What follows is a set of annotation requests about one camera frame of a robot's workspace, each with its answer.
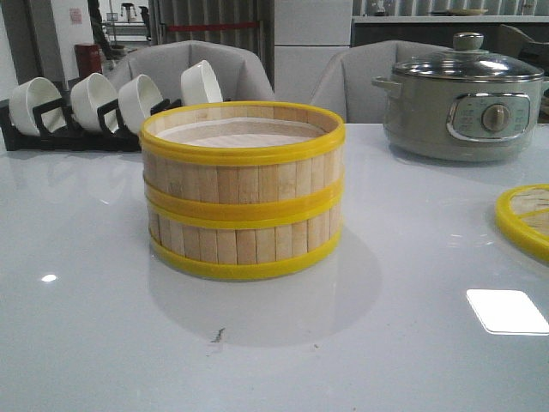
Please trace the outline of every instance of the lid knob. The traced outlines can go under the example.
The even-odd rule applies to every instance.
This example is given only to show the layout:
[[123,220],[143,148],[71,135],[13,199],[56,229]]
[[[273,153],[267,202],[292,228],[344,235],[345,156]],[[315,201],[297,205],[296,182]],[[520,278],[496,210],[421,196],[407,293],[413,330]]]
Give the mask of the lid knob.
[[484,35],[481,33],[465,32],[454,34],[454,50],[457,52],[474,52],[480,49]]

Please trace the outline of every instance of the glass lid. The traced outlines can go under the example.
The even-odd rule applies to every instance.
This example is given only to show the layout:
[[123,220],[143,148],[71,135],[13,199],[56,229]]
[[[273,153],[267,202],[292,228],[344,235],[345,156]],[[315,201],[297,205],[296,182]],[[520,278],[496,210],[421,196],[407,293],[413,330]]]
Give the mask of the glass lid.
[[480,33],[454,35],[454,49],[396,63],[393,73],[464,81],[531,81],[543,77],[544,70],[516,58],[481,50]]

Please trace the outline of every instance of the stacked steamer tier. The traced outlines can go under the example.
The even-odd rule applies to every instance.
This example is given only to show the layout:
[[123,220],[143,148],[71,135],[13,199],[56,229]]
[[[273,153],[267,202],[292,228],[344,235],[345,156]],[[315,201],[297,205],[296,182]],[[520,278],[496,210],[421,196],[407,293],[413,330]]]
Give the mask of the stacked steamer tier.
[[222,280],[286,275],[323,259],[340,237],[344,140],[338,115],[292,103],[153,115],[141,145],[154,249]]

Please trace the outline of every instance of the white bowl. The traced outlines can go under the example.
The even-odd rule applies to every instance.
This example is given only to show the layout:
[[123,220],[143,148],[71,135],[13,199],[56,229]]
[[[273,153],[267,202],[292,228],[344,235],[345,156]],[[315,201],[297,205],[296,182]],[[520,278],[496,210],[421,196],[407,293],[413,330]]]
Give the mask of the white bowl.
[[202,60],[181,74],[181,95],[187,106],[223,101],[220,85],[208,61]]
[[139,133],[151,109],[162,101],[162,94],[147,75],[139,75],[118,90],[118,106],[128,129]]
[[[32,80],[14,88],[9,98],[9,115],[18,131],[28,136],[39,136],[40,131],[34,121],[33,109],[36,106],[59,99],[61,94],[52,82],[44,77]],[[66,125],[60,108],[42,115],[44,126],[54,131]]]
[[[100,73],[92,73],[78,82],[70,91],[70,102],[76,121],[85,130],[101,133],[100,119],[97,109],[118,97],[111,82]],[[118,128],[115,111],[105,115],[105,123],[112,132]]]

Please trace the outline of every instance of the control panel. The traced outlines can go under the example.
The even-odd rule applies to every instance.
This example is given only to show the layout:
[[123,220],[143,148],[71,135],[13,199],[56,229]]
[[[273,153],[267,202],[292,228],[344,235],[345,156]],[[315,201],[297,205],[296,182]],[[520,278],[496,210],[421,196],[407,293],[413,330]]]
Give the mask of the control panel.
[[446,125],[449,133],[461,140],[500,142],[519,137],[529,117],[526,94],[465,94],[455,100]]

